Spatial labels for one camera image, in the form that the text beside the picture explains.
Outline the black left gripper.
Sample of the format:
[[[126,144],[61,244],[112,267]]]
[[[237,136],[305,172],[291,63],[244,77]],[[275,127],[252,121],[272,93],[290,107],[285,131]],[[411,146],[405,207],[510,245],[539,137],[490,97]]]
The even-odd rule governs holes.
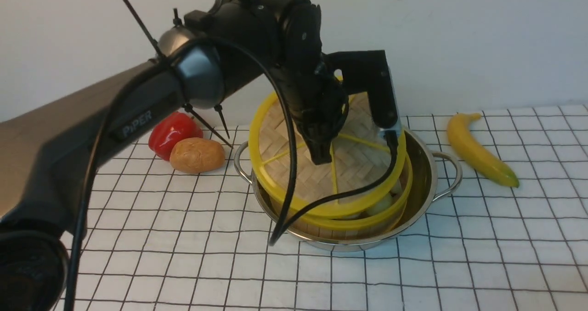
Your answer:
[[[322,58],[315,66],[284,64],[286,103],[313,164],[331,163],[331,146],[349,112],[349,96]]]

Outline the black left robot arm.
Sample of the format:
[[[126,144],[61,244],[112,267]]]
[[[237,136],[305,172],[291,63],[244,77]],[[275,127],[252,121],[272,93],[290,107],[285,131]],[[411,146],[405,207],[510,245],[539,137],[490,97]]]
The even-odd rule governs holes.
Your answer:
[[[217,108],[265,74],[316,164],[346,113],[310,0],[216,0],[156,57],[1,124],[1,309],[72,310],[96,170],[181,106]]]

